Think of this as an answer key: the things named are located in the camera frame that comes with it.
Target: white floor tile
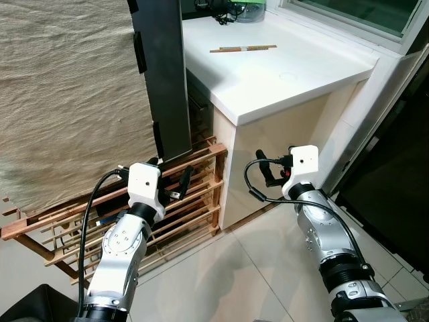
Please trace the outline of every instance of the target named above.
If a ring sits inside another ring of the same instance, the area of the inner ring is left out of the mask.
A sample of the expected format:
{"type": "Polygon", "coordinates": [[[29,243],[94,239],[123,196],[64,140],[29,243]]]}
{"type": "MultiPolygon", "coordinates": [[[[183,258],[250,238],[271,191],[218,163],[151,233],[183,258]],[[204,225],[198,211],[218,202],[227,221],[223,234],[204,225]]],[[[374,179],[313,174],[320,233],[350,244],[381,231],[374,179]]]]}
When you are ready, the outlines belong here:
{"type": "Polygon", "coordinates": [[[383,292],[393,303],[405,301],[405,298],[389,283],[383,287],[383,292]]]}
{"type": "Polygon", "coordinates": [[[405,300],[420,299],[428,296],[428,289],[424,287],[410,272],[402,268],[390,281],[405,300]]]}
{"type": "Polygon", "coordinates": [[[402,268],[402,265],[383,246],[368,235],[362,227],[356,224],[342,209],[338,211],[338,214],[350,227],[366,261],[368,261],[384,279],[390,280],[395,276],[402,268]]]}
{"type": "Polygon", "coordinates": [[[328,292],[292,205],[275,207],[233,233],[295,322],[332,322],[328,292]]]}
{"type": "Polygon", "coordinates": [[[139,286],[142,285],[144,282],[150,280],[151,278],[161,274],[162,272],[164,272],[168,268],[173,267],[177,263],[185,260],[189,256],[197,253],[199,250],[207,247],[211,243],[217,241],[218,239],[221,239],[226,234],[228,234],[228,232],[229,232],[228,229],[226,231],[221,231],[220,233],[218,233],[214,237],[209,238],[208,240],[206,240],[206,241],[202,242],[201,244],[191,248],[190,250],[172,258],[171,260],[164,261],[161,265],[159,265],[158,267],[155,267],[153,270],[150,270],[149,272],[145,272],[144,274],[141,274],[139,277],[139,286]]]}
{"type": "Polygon", "coordinates": [[[411,274],[413,274],[413,276],[415,278],[417,278],[420,281],[420,283],[423,284],[424,287],[429,289],[429,284],[424,281],[422,272],[419,272],[417,270],[413,270],[411,274]]]}
{"type": "Polygon", "coordinates": [[[292,322],[233,234],[137,288],[134,322],[292,322]]]}
{"type": "Polygon", "coordinates": [[[380,275],[380,273],[378,273],[377,270],[374,270],[375,275],[374,275],[374,279],[375,281],[378,283],[378,285],[383,288],[383,286],[385,286],[387,284],[387,281],[384,277],[382,277],[382,275],[380,275]]]}

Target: wooden slat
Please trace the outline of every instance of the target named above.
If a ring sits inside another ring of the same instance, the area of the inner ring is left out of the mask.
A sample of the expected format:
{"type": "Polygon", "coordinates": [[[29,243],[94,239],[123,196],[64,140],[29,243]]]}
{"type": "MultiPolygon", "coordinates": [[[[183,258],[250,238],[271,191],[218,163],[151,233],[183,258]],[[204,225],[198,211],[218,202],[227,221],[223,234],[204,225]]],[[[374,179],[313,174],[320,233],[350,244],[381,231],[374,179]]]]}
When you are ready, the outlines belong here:
{"type": "MultiPolygon", "coordinates": [[[[193,242],[197,241],[198,239],[200,239],[200,238],[202,238],[202,237],[207,236],[208,234],[210,234],[210,233],[212,232],[212,230],[213,230],[213,228],[212,228],[212,227],[208,227],[208,232],[207,232],[207,233],[205,233],[205,234],[204,234],[204,235],[202,235],[202,236],[198,236],[197,238],[194,238],[193,240],[191,240],[191,241],[189,241],[189,242],[185,243],[184,245],[182,245],[182,246],[178,247],[178,248],[177,248],[177,249],[175,249],[175,250],[172,250],[171,252],[169,252],[168,254],[166,254],[166,256],[164,256],[164,258],[165,258],[165,257],[167,257],[167,256],[170,256],[170,255],[174,254],[175,252],[180,251],[181,249],[183,249],[183,248],[185,248],[185,247],[187,247],[187,246],[189,246],[191,243],[193,243],[193,242]]],[[[154,263],[155,263],[155,262],[157,262],[157,261],[158,261],[158,259],[155,259],[153,262],[149,263],[149,265],[152,265],[152,264],[154,264],[154,263]]],[[[85,275],[84,275],[84,279],[85,279],[85,280],[87,280],[88,278],[93,277],[94,273],[95,273],[95,271],[92,271],[92,272],[89,272],[88,274],[85,274],[85,275]]],[[[75,285],[75,284],[77,284],[77,283],[78,283],[78,279],[77,279],[77,278],[71,278],[71,279],[70,279],[70,284],[71,284],[71,285],[75,285]]]]}
{"type": "Polygon", "coordinates": [[[195,159],[195,158],[197,158],[197,157],[199,157],[199,156],[201,156],[203,154],[206,154],[206,153],[209,153],[208,148],[204,148],[204,149],[195,151],[195,152],[193,152],[193,153],[191,153],[191,154],[189,154],[187,156],[183,156],[183,157],[179,158],[178,160],[169,162],[169,163],[167,163],[167,165],[170,166],[170,167],[171,166],[177,166],[179,164],[183,164],[184,162],[189,162],[192,159],[195,159]]]}
{"type": "Polygon", "coordinates": [[[77,207],[77,206],[79,206],[79,205],[81,205],[82,204],[82,202],[81,203],[78,203],[78,202],[75,202],[75,203],[71,203],[70,201],[69,201],[69,205],[67,205],[67,206],[65,206],[65,207],[61,207],[61,208],[59,208],[59,206],[56,206],[56,207],[54,207],[53,209],[48,209],[47,211],[44,211],[44,212],[42,212],[42,213],[39,213],[38,215],[33,215],[33,216],[29,216],[29,217],[35,217],[35,216],[37,216],[37,218],[38,218],[38,220],[43,220],[43,219],[46,219],[46,218],[49,218],[49,217],[51,217],[51,216],[55,216],[55,215],[57,215],[57,214],[59,214],[59,213],[61,213],[61,212],[63,212],[63,211],[65,211],[65,210],[69,210],[69,209],[72,209],[72,208],[74,208],[74,207],[77,207]]]}
{"type": "Polygon", "coordinates": [[[210,153],[207,154],[206,156],[201,156],[195,160],[192,160],[192,161],[189,161],[185,164],[181,164],[179,166],[176,166],[173,169],[169,169],[167,171],[164,171],[162,176],[163,177],[169,176],[172,173],[184,170],[187,166],[193,166],[193,165],[198,164],[202,161],[208,160],[208,159],[212,158],[213,156],[217,156],[217,155],[225,153],[227,151],[226,147],[224,147],[223,144],[215,144],[213,146],[210,146],[208,149],[209,149],[210,153]]]}
{"type": "Polygon", "coordinates": [[[196,186],[189,188],[187,193],[193,193],[194,191],[198,191],[198,190],[200,190],[200,189],[202,189],[208,185],[209,185],[208,181],[203,181],[203,182],[197,184],[196,186]]]}
{"type": "Polygon", "coordinates": [[[16,211],[18,210],[18,208],[17,207],[12,207],[12,208],[9,208],[9,209],[6,209],[6,210],[4,210],[1,214],[3,215],[3,216],[10,216],[10,215],[14,215],[14,214],[16,214],[16,211]]]}
{"type": "MultiPolygon", "coordinates": [[[[214,165],[214,181],[215,182],[220,182],[223,179],[223,170],[225,167],[225,155],[224,154],[219,154],[218,156],[216,156],[216,164],[214,165]]],[[[219,201],[221,199],[221,192],[222,192],[222,188],[216,188],[213,191],[213,200],[212,200],[212,205],[217,206],[219,204],[219,201]]],[[[216,211],[216,213],[213,214],[213,218],[212,218],[212,226],[216,227],[219,224],[219,211],[216,211]]]]}
{"type": "Polygon", "coordinates": [[[187,223],[184,223],[183,225],[181,225],[180,227],[177,227],[176,229],[173,229],[157,238],[155,238],[154,240],[151,240],[150,242],[147,243],[147,246],[151,246],[156,242],[159,242],[160,240],[166,239],[167,237],[170,237],[171,235],[174,235],[175,233],[177,233],[178,231],[182,231],[187,227],[190,227],[192,225],[194,225],[195,223],[198,223],[200,221],[205,220],[209,215],[212,214],[213,211],[208,211],[207,213],[203,213],[202,215],[198,216],[197,218],[188,221],[187,223]]]}
{"type": "MultiPolygon", "coordinates": [[[[96,223],[97,221],[100,221],[100,220],[104,220],[104,219],[107,219],[107,218],[109,218],[109,217],[111,217],[112,215],[114,215],[114,214],[116,214],[116,213],[119,213],[121,210],[124,210],[124,209],[128,209],[129,207],[128,207],[128,205],[126,205],[126,206],[123,206],[123,207],[119,207],[118,209],[115,209],[115,210],[112,210],[112,211],[109,211],[108,213],[106,213],[106,214],[104,214],[103,216],[98,216],[98,215],[96,215],[95,217],[93,217],[93,218],[91,218],[91,219],[89,219],[88,220],[88,225],[90,225],[90,224],[92,224],[92,223],[96,223]]],[[[42,244],[47,244],[47,243],[50,243],[50,242],[52,242],[54,239],[56,239],[56,238],[59,238],[59,237],[62,237],[62,236],[65,236],[65,235],[68,235],[68,234],[70,234],[70,233],[72,233],[72,232],[74,232],[74,231],[78,231],[79,229],[82,229],[82,224],[79,224],[79,225],[75,225],[74,227],[72,227],[72,228],[69,228],[69,229],[65,229],[64,231],[62,231],[61,233],[57,233],[56,235],[54,235],[54,236],[52,236],[52,237],[49,237],[49,238],[47,238],[47,239],[45,239],[43,242],[42,242],[42,244]]]]}
{"type": "Polygon", "coordinates": [[[208,138],[205,138],[205,139],[203,139],[201,141],[195,142],[195,143],[192,144],[192,147],[194,148],[194,147],[199,146],[201,144],[204,144],[206,142],[210,142],[213,139],[216,139],[216,136],[209,136],[208,138]]]}
{"type": "Polygon", "coordinates": [[[204,199],[198,199],[198,200],[195,200],[195,201],[193,201],[193,202],[191,202],[191,203],[189,203],[189,204],[187,204],[187,205],[183,206],[182,208],[176,209],[175,211],[172,211],[171,213],[168,213],[168,214],[164,217],[164,219],[169,218],[169,217],[171,217],[171,216],[174,216],[174,215],[176,215],[176,214],[178,214],[178,213],[183,213],[185,210],[187,210],[187,209],[189,209],[189,208],[192,208],[192,207],[196,206],[197,204],[199,204],[199,203],[201,203],[201,202],[204,202],[204,199]]]}
{"type": "MultiPolygon", "coordinates": [[[[209,169],[207,169],[207,170],[203,170],[202,172],[200,172],[200,173],[198,173],[198,174],[195,174],[194,176],[191,176],[190,177],[190,181],[192,182],[193,180],[195,180],[195,179],[199,179],[199,178],[201,178],[201,177],[203,177],[203,176],[206,176],[207,174],[210,174],[210,173],[212,173],[213,172],[213,169],[212,168],[209,168],[209,169]]],[[[173,190],[173,189],[175,189],[175,188],[177,188],[177,187],[179,187],[179,182],[177,182],[177,183],[175,183],[175,184],[172,184],[172,185],[170,185],[170,186],[168,186],[167,188],[166,188],[166,190],[173,190]]]]}
{"type": "Polygon", "coordinates": [[[206,210],[208,210],[208,206],[204,206],[204,207],[202,207],[200,209],[197,209],[197,210],[195,210],[195,211],[193,211],[193,212],[191,212],[191,213],[189,213],[189,214],[187,214],[187,215],[185,215],[183,217],[180,217],[179,219],[177,219],[175,221],[172,221],[171,223],[169,223],[169,224],[167,224],[165,226],[162,226],[161,228],[153,231],[152,235],[155,235],[156,233],[160,233],[161,231],[164,231],[164,230],[166,230],[166,229],[168,229],[168,228],[170,228],[170,227],[172,227],[174,225],[177,225],[178,223],[181,223],[181,222],[183,222],[183,221],[185,221],[185,220],[187,220],[189,218],[192,218],[192,217],[196,216],[198,213],[201,213],[201,212],[206,211],[206,210]]]}
{"type": "Polygon", "coordinates": [[[241,226],[245,225],[246,223],[254,220],[255,218],[258,218],[260,215],[266,213],[267,211],[273,209],[274,207],[277,207],[279,203],[269,203],[264,208],[261,208],[260,210],[256,210],[254,213],[248,215],[247,217],[243,218],[242,220],[232,224],[228,227],[231,231],[236,230],[237,228],[240,228],[241,226]]]}
{"type": "MultiPolygon", "coordinates": [[[[198,235],[199,233],[202,233],[204,230],[207,230],[207,226],[202,226],[201,228],[198,228],[197,230],[193,231],[192,233],[186,234],[185,236],[173,241],[172,243],[169,243],[167,246],[165,246],[163,249],[158,250],[154,254],[159,254],[162,251],[165,251],[168,248],[173,248],[176,245],[183,242],[184,239],[192,238],[194,235],[198,235]]],[[[145,257],[141,262],[144,262],[149,256],[145,257]]]]}
{"type": "MultiPolygon", "coordinates": [[[[195,164],[193,166],[194,167],[194,172],[198,173],[198,172],[201,172],[203,170],[208,169],[209,166],[210,166],[210,163],[211,163],[210,159],[208,159],[208,160],[202,161],[202,162],[200,162],[198,164],[195,164]]],[[[173,174],[169,175],[168,178],[171,179],[172,181],[179,181],[179,179],[182,176],[182,174],[183,174],[183,170],[182,171],[178,171],[176,173],[173,173],[173,174]]]]}
{"type": "MultiPolygon", "coordinates": [[[[88,231],[86,232],[86,238],[90,240],[92,236],[98,233],[104,233],[108,231],[113,224],[114,223],[109,223],[109,225],[100,225],[100,226],[96,226],[91,229],[88,229],[88,231]]],[[[79,243],[80,243],[80,235],[76,235],[71,237],[68,241],[64,243],[64,248],[70,248],[70,246],[73,246],[79,243]]]]}
{"type": "MultiPolygon", "coordinates": [[[[85,243],[85,249],[93,247],[93,246],[97,246],[99,243],[101,243],[103,240],[103,237],[100,236],[96,239],[87,241],[85,243]]],[[[62,260],[65,260],[73,255],[76,255],[79,253],[79,247],[74,248],[73,250],[69,251],[68,253],[64,253],[62,250],[58,249],[54,252],[54,258],[52,258],[51,260],[45,260],[45,266],[51,266],[55,263],[58,263],[62,260]]]]}
{"type": "Polygon", "coordinates": [[[98,265],[98,264],[99,264],[99,262],[100,262],[100,259],[95,260],[94,262],[91,262],[91,263],[87,264],[87,265],[84,267],[84,270],[87,270],[88,268],[91,268],[91,267],[94,267],[94,266],[98,265]]]}
{"type": "MultiPolygon", "coordinates": [[[[93,201],[93,207],[100,205],[101,203],[104,203],[105,201],[111,200],[115,197],[121,196],[124,193],[127,192],[127,188],[119,189],[118,191],[114,191],[112,193],[109,193],[105,196],[99,197],[93,201]]],[[[29,231],[39,229],[49,223],[53,223],[55,221],[62,220],[64,218],[67,218],[71,215],[75,215],[77,213],[82,213],[86,209],[87,203],[84,203],[80,206],[77,206],[75,208],[69,209],[67,211],[63,211],[57,215],[51,216],[49,218],[46,218],[44,220],[36,221],[32,225],[28,225],[30,219],[24,218],[20,221],[14,221],[13,223],[6,225],[3,227],[3,230],[1,232],[1,238],[3,240],[8,240],[11,238],[14,238],[22,233],[27,233],[29,231]]]]}
{"type": "Polygon", "coordinates": [[[211,190],[217,188],[218,186],[222,186],[223,185],[223,180],[220,181],[220,182],[218,182],[218,183],[215,183],[213,181],[208,181],[208,182],[209,182],[209,187],[208,188],[204,189],[203,191],[199,191],[197,193],[194,193],[193,195],[189,195],[187,197],[184,197],[183,200],[181,200],[181,201],[174,201],[173,203],[170,203],[166,207],[166,210],[168,211],[170,209],[176,208],[179,205],[183,205],[184,203],[187,203],[188,201],[190,201],[192,199],[195,199],[196,197],[203,196],[206,193],[210,192],[211,190]]]}
{"type": "MultiPolygon", "coordinates": [[[[97,248],[95,248],[93,250],[90,250],[89,252],[86,252],[85,255],[83,256],[83,258],[84,259],[89,258],[89,257],[91,257],[91,256],[99,253],[100,251],[101,251],[101,246],[99,246],[99,247],[97,247],[97,248]]],[[[73,258],[72,260],[68,261],[67,264],[68,265],[72,265],[72,264],[76,263],[78,261],[78,259],[79,259],[79,256],[77,256],[77,257],[73,258]]]]}
{"type": "MultiPolygon", "coordinates": [[[[65,225],[68,225],[68,224],[70,224],[73,221],[80,221],[82,219],[82,217],[83,217],[83,212],[82,213],[77,213],[77,214],[75,214],[73,216],[70,216],[70,217],[67,217],[67,218],[65,218],[63,220],[56,221],[54,223],[51,223],[50,225],[52,225],[53,227],[59,227],[59,226],[64,227],[65,225]]],[[[97,215],[96,211],[94,211],[94,210],[90,211],[90,213],[89,213],[89,220],[94,219],[94,218],[98,218],[98,217],[99,216],[97,215]]],[[[47,232],[49,230],[50,230],[50,228],[43,228],[43,229],[40,230],[40,232],[45,233],[45,232],[47,232]]]]}

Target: wooden stick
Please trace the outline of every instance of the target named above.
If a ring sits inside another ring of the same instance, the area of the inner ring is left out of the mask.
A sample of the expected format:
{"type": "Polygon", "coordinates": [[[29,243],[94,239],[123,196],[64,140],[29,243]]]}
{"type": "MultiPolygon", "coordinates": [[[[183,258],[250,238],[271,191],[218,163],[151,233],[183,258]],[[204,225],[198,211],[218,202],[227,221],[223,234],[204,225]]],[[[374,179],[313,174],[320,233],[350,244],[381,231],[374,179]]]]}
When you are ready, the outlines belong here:
{"type": "Polygon", "coordinates": [[[36,217],[37,216],[38,220],[43,220],[43,219],[49,218],[51,216],[55,216],[55,215],[57,215],[57,214],[65,211],[65,210],[69,210],[69,209],[72,209],[74,207],[77,207],[77,206],[79,206],[81,204],[82,203],[75,202],[75,203],[70,203],[68,205],[65,205],[64,207],[61,207],[61,208],[59,208],[59,205],[58,205],[58,206],[55,206],[52,209],[48,209],[48,210],[43,211],[43,212],[41,212],[41,213],[39,213],[37,215],[33,215],[33,216],[29,216],[29,217],[36,217]]]}
{"type": "MultiPolygon", "coordinates": [[[[62,220],[56,221],[54,223],[51,223],[51,225],[53,225],[54,227],[58,227],[58,226],[64,227],[65,225],[67,225],[67,224],[69,224],[69,223],[71,223],[73,221],[80,221],[82,219],[82,216],[83,216],[83,212],[82,213],[77,213],[77,214],[75,214],[73,216],[70,216],[70,217],[67,217],[65,219],[62,219],[62,220]]],[[[99,218],[99,216],[97,215],[97,212],[91,211],[89,213],[89,219],[88,219],[88,221],[90,221],[91,219],[94,219],[94,218],[99,218]]],[[[40,231],[42,233],[45,233],[45,232],[49,231],[49,228],[43,228],[40,231]]]]}
{"type": "Polygon", "coordinates": [[[196,146],[199,146],[199,145],[201,145],[201,144],[204,144],[204,143],[210,142],[211,140],[213,140],[213,139],[215,139],[215,138],[216,138],[216,136],[209,136],[208,138],[205,138],[205,139],[203,139],[203,140],[201,140],[201,141],[197,141],[197,142],[195,142],[195,143],[192,143],[192,148],[194,148],[194,147],[196,147],[196,146]]]}
{"type": "Polygon", "coordinates": [[[84,269],[87,270],[88,268],[94,267],[95,265],[97,265],[100,262],[100,260],[95,260],[94,262],[91,262],[89,264],[87,264],[84,269]]]}
{"type": "MultiPolygon", "coordinates": [[[[89,252],[85,253],[85,255],[83,256],[83,258],[84,258],[84,259],[89,258],[89,257],[91,257],[92,255],[95,255],[95,254],[99,253],[100,251],[101,251],[101,247],[97,247],[97,248],[95,248],[95,249],[93,249],[93,250],[91,250],[91,251],[89,251],[89,252]]],[[[71,261],[69,261],[67,264],[68,264],[68,265],[72,265],[72,264],[74,264],[75,262],[77,262],[77,261],[78,261],[78,259],[79,259],[79,256],[78,256],[78,254],[76,254],[76,257],[75,257],[75,258],[73,258],[71,261]]]]}
{"type": "Polygon", "coordinates": [[[206,188],[206,189],[204,189],[203,191],[200,191],[200,192],[198,192],[198,193],[194,193],[193,195],[190,195],[190,196],[188,196],[188,197],[185,197],[183,200],[181,200],[181,201],[175,201],[175,202],[173,202],[173,203],[170,203],[167,207],[166,207],[166,210],[168,211],[168,210],[170,210],[170,209],[173,209],[173,208],[176,208],[177,206],[179,206],[179,205],[183,205],[184,203],[187,203],[189,200],[192,200],[192,199],[195,199],[196,197],[200,197],[200,196],[202,196],[202,195],[205,195],[206,193],[208,193],[208,192],[210,192],[211,190],[213,190],[213,189],[215,189],[215,188],[217,188],[218,186],[222,186],[222,184],[223,184],[223,180],[222,181],[220,181],[220,182],[218,182],[218,183],[213,183],[213,182],[211,182],[211,181],[209,181],[209,187],[208,188],[206,188]]]}
{"type": "Polygon", "coordinates": [[[256,50],[268,50],[268,48],[231,48],[231,49],[214,49],[210,52],[254,52],[256,50]]]}
{"type": "Polygon", "coordinates": [[[277,48],[277,45],[258,45],[258,46],[235,46],[235,47],[219,47],[219,49],[236,49],[236,48],[277,48]]]}
{"type": "Polygon", "coordinates": [[[202,233],[204,230],[206,230],[207,229],[207,226],[203,226],[203,227],[201,227],[201,228],[198,228],[197,230],[195,230],[195,231],[193,231],[192,233],[189,233],[189,234],[187,234],[187,235],[185,235],[185,236],[183,236],[183,237],[181,237],[181,238],[179,238],[179,239],[177,239],[177,240],[175,240],[175,241],[173,241],[172,243],[169,243],[168,245],[165,245],[162,249],[160,249],[158,252],[156,252],[156,253],[154,253],[154,254],[158,254],[158,253],[160,253],[161,251],[165,251],[166,249],[168,249],[168,248],[172,248],[172,247],[174,247],[174,246],[176,246],[176,245],[178,245],[178,244],[180,244],[180,243],[182,243],[183,242],[183,239],[188,239],[188,238],[191,238],[191,237],[193,237],[194,235],[198,235],[199,233],[202,233]]]}
{"type": "Polygon", "coordinates": [[[193,212],[191,212],[191,213],[189,213],[189,214],[187,214],[187,215],[185,215],[183,217],[180,217],[179,219],[177,219],[175,221],[172,221],[171,223],[169,223],[169,224],[167,224],[165,226],[162,226],[161,228],[153,231],[152,234],[155,235],[156,233],[160,233],[161,231],[164,231],[167,228],[170,228],[171,226],[174,226],[177,223],[181,223],[182,221],[185,221],[185,220],[187,220],[189,218],[192,218],[193,216],[197,215],[198,213],[200,213],[202,211],[206,211],[206,210],[208,210],[208,206],[204,206],[203,208],[197,209],[197,210],[195,210],[195,211],[193,211],[193,212]]]}
{"type": "MultiPolygon", "coordinates": [[[[215,182],[222,181],[224,168],[225,168],[225,155],[220,154],[216,156],[216,164],[215,164],[215,170],[214,170],[215,182]]],[[[221,192],[222,192],[221,186],[213,190],[213,200],[212,200],[213,207],[216,207],[219,204],[219,201],[221,199],[221,192]]],[[[213,217],[212,217],[213,227],[216,227],[219,224],[219,212],[220,211],[216,211],[216,213],[213,214],[213,217]]]]}
{"type": "MultiPolygon", "coordinates": [[[[100,226],[95,226],[91,229],[88,229],[86,231],[86,238],[90,240],[92,236],[98,233],[104,233],[105,231],[109,230],[109,228],[112,227],[112,225],[113,223],[110,223],[110,225],[100,225],[100,226]]],[[[80,243],[80,235],[75,235],[64,243],[64,248],[70,248],[70,246],[73,246],[79,243],[80,243]]]]}
{"type": "Polygon", "coordinates": [[[193,193],[194,191],[198,191],[201,188],[205,188],[208,185],[209,185],[208,181],[203,181],[203,182],[197,184],[196,186],[193,186],[192,188],[189,188],[188,191],[187,191],[187,193],[193,193]]]}
{"type": "Polygon", "coordinates": [[[176,215],[177,213],[181,213],[181,212],[183,212],[183,211],[185,211],[185,210],[187,210],[187,209],[189,209],[189,208],[191,208],[191,207],[193,207],[193,206],[195,206],[195,205],[197,205],[197,204],[201,203],[203,200],[204,200],[204,199],[198,199],[198,200],[195,200],[195,201],[193,201],[193,202],[191,202],[191,203],[187,204],[186,206],[184,206],[184,207],[182,207],[182,208],[176,209],[175,211],[172,211],[171,213],[168,213],[168,214],[164,217],[164,219],[165,219],[165,218],[169,218],[169,217],[171,217],[171,216],[174,216],[174,215],[176,215]]]}
{"type": "Polygon", "coordinates": [[[171,164],[169,163],[168,166],[177,166],[179,164],[183,164],[184,162],[189,162],[192,159],[195,159],[198,156],[201,156],[202,154],[205,154],[208,152],[208,148],[204,148],[198,151],[195,151],[187,156],[183,156],[179,158],[178,160],[172,161],[171,164]]]}
{"type": "Polygon", "coordinates": [[[183,224],[182,226],[177,227],[176,229],[173,229],[173,230],[171,230],[171,231],[169,231],[169,232],[167,232],[167,233],[165,233],[165,234],[163,234],[163,235],[155,238],[154,240],[152,240],[149,243],[147,243],[147,246],[149,247],[152,244],[154,244],[154,243],[156,243],[156,242],[158,242],[160,240],[166,239],[167,237],[170,237],[171,235],[174,235],[175,233],[177,233],[179,231],[182,231],[182,230],[184,230],[185,228],[187,228],[189,226],[194,225],[195,223],[198,223],[200,221],[205,220],[209,215],[212,214],[212,212],[213,211],[208,211],[207,213],[203,213],[201,216],[199,216],[199,217],[197,217],[197,218],[195,218],[195,219],[193,219],[191,221],[188,221],[187,223],[183,224]]]}
{"type": "MultiPolygon", "coordinates": [[[[90,240],[88,242],[85,243],[85,249],[93,247],[93,246],[97,246],[98,244],[100,244],[103,241],[103,236],[100,236],[96,239],[90,240]]],[[[67,253],[64,253],[62,249],[58,248],[55,252],[54,252],[54,258],[52,258],[51,260],[45,260],[45,266],[51,266],[55,263],[58,263],[62,260],[65,260],[75,254],[79,253],[79,247],[74,248],[73,250],[70,250],[67,253]]]]}

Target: window frame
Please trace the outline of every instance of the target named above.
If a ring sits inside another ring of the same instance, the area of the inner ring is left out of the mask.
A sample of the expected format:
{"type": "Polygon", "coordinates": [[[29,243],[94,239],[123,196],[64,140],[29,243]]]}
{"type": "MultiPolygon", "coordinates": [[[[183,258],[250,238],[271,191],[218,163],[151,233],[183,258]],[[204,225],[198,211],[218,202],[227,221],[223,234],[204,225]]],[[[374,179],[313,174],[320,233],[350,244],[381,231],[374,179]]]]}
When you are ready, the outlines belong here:
{"type": "Polygon", "coordinates": [[[378,46],[382,46],[398,54],[405,54],[424,25],[426,19],[428,19],[429,0],[419,0],[413,12],[410,14],[402,37],[397,37],[343,15],[338,15],[307,3],[301,3],[297,0],[280,0],[277,10],[309,17],[316,21],[331,25],[334,28],[344,30],[364,40],[373,42],[378,46]]]}

